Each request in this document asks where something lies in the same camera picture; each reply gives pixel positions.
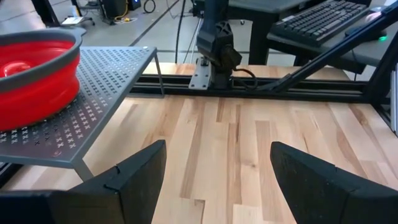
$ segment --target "metal frame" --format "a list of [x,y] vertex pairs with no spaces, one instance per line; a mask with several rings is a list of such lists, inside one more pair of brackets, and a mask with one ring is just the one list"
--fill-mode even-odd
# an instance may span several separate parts
[[94,177],[93,173],[90,171],[90,168],[88,168],[83,159],[74,160],[72,162],[72,166],[83,182]]
[[[257,78],[259,87],[256,90],[246,90],[235,77],[229,79],[226,88],[216,88],[217,83],[211,83],[207,90],[193,90],[189,88],[191,75],[167,75],[164,76],[165,94],[170,95],[198,95],[217,97],[239,98],[265,98],[277,100],[305,100],[305,101],[333,101],[344,103],[369,103],[381,115],[390,126],[396,126],[395,102],[393,116],[385,110],[384,105],[391,105],[387,97],[391,86],[391,72],[395,70],[398,58],[398,33],[391,41],[377,69],[368,82],[331,81],[331,80],[306,80],[307,77],[322,69],[330,60],[338,58],[351,49],[366,41],[366,36],[373,32],[379,32],[396,22],[394,14],[398,14],[398,2],[383,10],[382,15],[370,22],[367,26],[357,30],[349,37],[342,40],[332,49],[324,52],[310,63],[307,63],[296,72],[287,74],[280,79]],[[211,73],[211,82],[215,79]],[[253,84],[252,78],[240,78],[247,85]],[[155,76],[143,75],[137,81],[131,93],[152,93],[159,88]]]
[[395,134],[397,134],[398,128],[398,64],[396,65],[396,69],[391,72],[391,129]]

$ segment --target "metal shelf leg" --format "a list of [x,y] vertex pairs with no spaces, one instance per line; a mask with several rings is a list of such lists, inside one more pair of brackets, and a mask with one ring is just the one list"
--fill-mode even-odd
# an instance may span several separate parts
[[91,173],[90,169],[87,167],[83,159],[73,161],[73,168],[83,181],[89,180],[94,177],[93,173]]
[[164,86],[163,86],[162,71],[160,71],[160,65],[159,65],[159,59],[157,58],[157,53],[155,54],[155,62],[156,62],[157,74],[159,76],[160,92],[162,93],[161,98],[164,98]]
[[391,73],[391,129],[397,134],[398,128],[398,64]]

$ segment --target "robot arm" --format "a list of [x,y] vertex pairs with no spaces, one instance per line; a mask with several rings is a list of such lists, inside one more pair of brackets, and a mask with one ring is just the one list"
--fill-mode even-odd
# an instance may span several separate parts
[[232,74],[242,60],[234,49],[231,26],[227,19],[228,0],[205,0],[205,18],[197,37],[199,53],[223,73]]

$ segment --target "gray floor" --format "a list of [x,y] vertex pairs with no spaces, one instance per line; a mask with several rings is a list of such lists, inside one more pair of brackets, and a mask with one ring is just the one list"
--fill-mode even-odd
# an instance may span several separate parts
[[[0,7],[0,34],[44,28],[30,0],[3,1]],[[176,0],[168,1],[169,5],[172,5]],[[393,1],[395,0],[373,0],[373,4],[391,4]],[[72,4],[69,0],[50,0],[50,2],[60,21],[72,14]],[[178,18],[172,19],[169,13],[164,14],[167,10],[166,0],[155,0],[155,2],[156,10],[152,14],[144,14],[143,9],[139,8],[129,13],[129,17],[137,18],[136,21],[116,26],[109,26],[101,22],[97,11],[83,12],[96,21],[95,26],[92,26],[90,23],[83,25],[87,30],[87,34],[83,38],[83,45],[129,46],[134,43],[136,46],[156,46],[160,52],[159,59],[161,62],[174,62]],[[170,10],[171,14],[179,14],[181,6],[182,1],[176,3]],[[186,11],[191,6],[191,2],[187,1]],[[154,22],[156,24],[144,34]],[[194,53],[192,57],[191,52],[192,50],[196,52],[196,49],[192,49],[192,47],[189,49],[197,24],[198,18],[196,17],[185,17],[183,19],[180,43],[178,45],[179,63],[189,63],[191,62],[191,58],[194,60],[198,56],[197,53]],[[242,26],[239,21],[231,21],[231,27],[234,32],[235,48],[243,55],[242,64],[247,64],[251,22],[246,21],[245,25]],[[286,55],[271,50],[267,64],[291,66],[293,61],[293,55]],[[358,80],[367,80],[373,70],[374,68],[368,67],[363,75],[358,76]]]

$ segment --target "metal bracket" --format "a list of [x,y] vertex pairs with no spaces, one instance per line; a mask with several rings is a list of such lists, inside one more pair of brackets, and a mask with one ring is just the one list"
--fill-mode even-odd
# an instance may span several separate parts
[[398,64],[394,71],[391,72],[391,129],[397,134],[398,128]]
[[189,89],[191,90],[207,90],[210,84],[211,63],[205,58],[200,57],[197,59],[195,74],[192,75]]

